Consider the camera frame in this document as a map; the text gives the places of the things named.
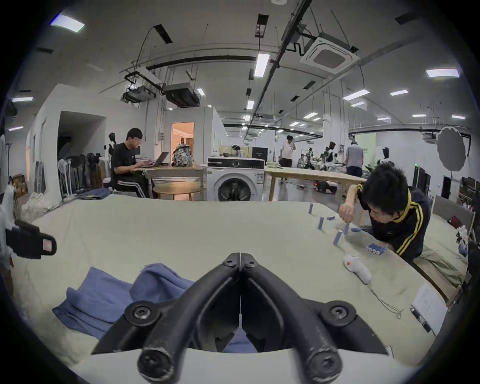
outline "young man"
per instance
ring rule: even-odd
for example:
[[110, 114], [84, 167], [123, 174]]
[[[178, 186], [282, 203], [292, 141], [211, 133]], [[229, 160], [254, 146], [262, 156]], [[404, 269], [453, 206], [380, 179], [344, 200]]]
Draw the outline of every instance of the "young man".
[[293, 157], [293, 151], [296, 150], [297, 147], [295, 146], [295, 143], [293, 142], [293, 137], [288, 135], [287, 136], [287, 142], [283, 144], [282, 149], [280, 149], [280, 165], [285, 168], [291, 168], [292, 167], [292, 157]]
[[139, 167], [146, 165], [141, 161], [137, 163], [133, 149], [142, 143], [142, 131], [132, 128], [127, 133], [127, 139], [115, 146], [112, 155], [112, 186], [121, 192], [135, 192], [138, 197], [148, 198], [148, 180], [139, 172], [134, 173]]
[[361, 177], [363, 167], [363, 148], [356, 141], [352, 141], [352, 145], [347, 148], [345, 155], [345, 163], [347, 164], [347, 175]]
[[357, 198], [370, 214], [372, 235], [411, 264], [422, 253], [430, 220], [425, 195], [408, 186], [401, 170], [380, 164], [363, 185], [350, 186], [347, 199], [338, 211], [346, 223], [353, 221]]

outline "wooden table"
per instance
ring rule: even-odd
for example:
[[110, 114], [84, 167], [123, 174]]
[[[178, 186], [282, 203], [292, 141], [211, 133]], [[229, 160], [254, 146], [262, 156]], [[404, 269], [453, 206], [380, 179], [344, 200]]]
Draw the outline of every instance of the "wooden table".
[[270, 173], [270, 175], [272, 176], [272, 182], [270, 184], [270, 195], [268, 197], [268, 201], [273, 200], [273, 193], [275, 190], [275, 180], [277, 177], [293, 178], [293, 179], [301, 179], [301, 180], [334, 181], [344, 185], [361, 184], [366, 181], [361, 177], [347, 175], [346, 173], [318, 171], [318, 170], [303, 169], [303, 168], [265, 167], [264, 171], [265, 173]]
[[148, 178], [166, 178], [166, 177], [185, 177], [192, 179], [200, 179], [200, 191], [201, 200], [205, 198], [205, 183], [207, 177], [207, 167], [201, 165], [194, 165], [191, 167], [172, 167], [172, 166], [160, 166], [155, 168], [143, 168], [140, 170], [142, 174]]
[[172, 195], [172, 200], [175, 200], [175, 195], [188, 194], [188, 199], [192, 201], [192, 193], [203, 191], [203, 187], [200, 186], [200, 183], [195, 181], [172, 181], [158, 184], [153, 190], [158, 193], [159, 199], [163, 194]]

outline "paper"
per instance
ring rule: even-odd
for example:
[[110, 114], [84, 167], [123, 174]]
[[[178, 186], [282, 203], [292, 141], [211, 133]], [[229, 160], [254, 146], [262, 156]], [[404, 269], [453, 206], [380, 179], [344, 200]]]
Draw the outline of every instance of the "paper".
[[424, 283], [417, 292], [412, 307], [417, 310], [437, 336], [447, 313], [447, 307], [438, 293]]

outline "chair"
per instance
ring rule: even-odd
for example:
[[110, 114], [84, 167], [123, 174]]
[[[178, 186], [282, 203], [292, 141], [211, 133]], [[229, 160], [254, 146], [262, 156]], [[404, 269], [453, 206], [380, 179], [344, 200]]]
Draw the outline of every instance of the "chair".
[[200, 183], [195, 181], [170, 181], [167, 183], [157, 184], [153, 191], [158, 194], [160, 199], [162, 194], [172, 195], [172, 200], [175, 200], [175, 195], [188, 194], [189, 201], [192, 201], [192, 193], [201, 192], [204, 189]]

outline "blue cloth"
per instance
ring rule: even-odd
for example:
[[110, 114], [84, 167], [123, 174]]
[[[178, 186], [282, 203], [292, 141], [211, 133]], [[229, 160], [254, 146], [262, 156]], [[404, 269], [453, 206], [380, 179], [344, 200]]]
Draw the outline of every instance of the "blue cloth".
[[[133, 284], [91, 267], [78, 290], [68, 287], [67, 299], [52, 311], [66, 327], [101, 339], [132, 302], [177, 299], [192, 284], [163, 264], [148, 265]], [[256, 352], [241, 327], [224, 351]]]

